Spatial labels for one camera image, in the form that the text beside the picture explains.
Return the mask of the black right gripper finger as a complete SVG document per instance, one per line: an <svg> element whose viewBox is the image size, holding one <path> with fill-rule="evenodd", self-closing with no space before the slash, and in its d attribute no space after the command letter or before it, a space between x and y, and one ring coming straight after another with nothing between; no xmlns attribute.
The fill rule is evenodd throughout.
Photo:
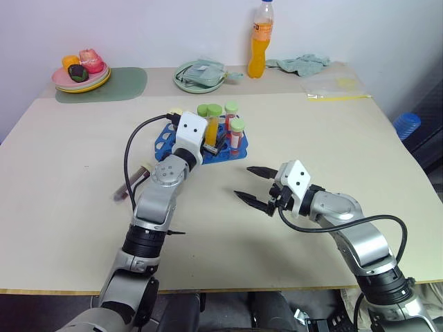
<svg viewBox="0 0 443 332"><path fill-rule="evenodd" d="M276 174L278 173L276 169L271 169L269 167L250 166L246 169L249 172L265 179L274 179Z"/></svg>
<svg viewBox="0 0 443 332"><path fill-rule="evenodd" d="M256 210L264 212L268 216L273 216L274 207L272 205L270 205L269 203L259 201L256 196L253 196L252 194L248 194L246 192L241 192L241 191L237 191L237 190L234 190L233 192L245 204L249 205L252 208L255 208Z"/></svg>

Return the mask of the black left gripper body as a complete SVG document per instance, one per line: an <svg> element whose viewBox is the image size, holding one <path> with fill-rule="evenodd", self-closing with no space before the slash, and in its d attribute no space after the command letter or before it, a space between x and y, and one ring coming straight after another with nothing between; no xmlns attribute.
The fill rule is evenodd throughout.
<svg viewBox="0 0 443 332"><path fill-rule="evenodd" d="M208 153L212 154L213 156L216 156L221 150L221 145L222 142L220 140L217 141L214 146L209 145L208 143L204 143L203 149Z"/></svg>

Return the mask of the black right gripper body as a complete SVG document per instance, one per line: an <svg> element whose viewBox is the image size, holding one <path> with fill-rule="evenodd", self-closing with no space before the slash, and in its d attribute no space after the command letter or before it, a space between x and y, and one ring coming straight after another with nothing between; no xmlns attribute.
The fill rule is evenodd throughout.
<svg viewBox="0 0 443 332"><path fill-rule="evenodd" d="M294 205L294 199L292 197L293 192L286 185L278 185L277 183L272 184L269 190L269 200L265 213L268 216L273 216L278 208L283 210L292 210Z"/></svg>

